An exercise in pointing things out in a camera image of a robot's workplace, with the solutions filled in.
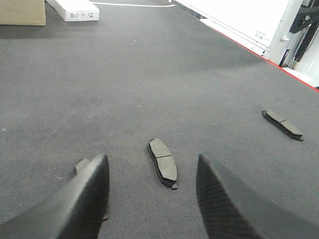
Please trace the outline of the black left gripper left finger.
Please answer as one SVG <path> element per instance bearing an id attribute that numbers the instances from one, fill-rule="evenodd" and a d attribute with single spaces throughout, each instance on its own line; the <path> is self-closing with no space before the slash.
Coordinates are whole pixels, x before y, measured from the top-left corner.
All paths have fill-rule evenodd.
<path id="1" fill-rule="evenodd" d="M 108 208 L 109 162 L 96 155 L 64 187 L 1 224 L 2 239 L 96 239 Z"/>

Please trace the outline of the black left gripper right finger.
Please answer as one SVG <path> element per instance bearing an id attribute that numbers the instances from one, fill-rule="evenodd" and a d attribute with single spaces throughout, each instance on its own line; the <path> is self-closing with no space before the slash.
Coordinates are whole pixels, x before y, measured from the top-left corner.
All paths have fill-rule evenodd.
<path id="1" fill-rule="evenodd" d="M 319 226 L 251 189 L 212 154 L 201 153 L 196 197 L 210 239 L 317 239 Z"/>

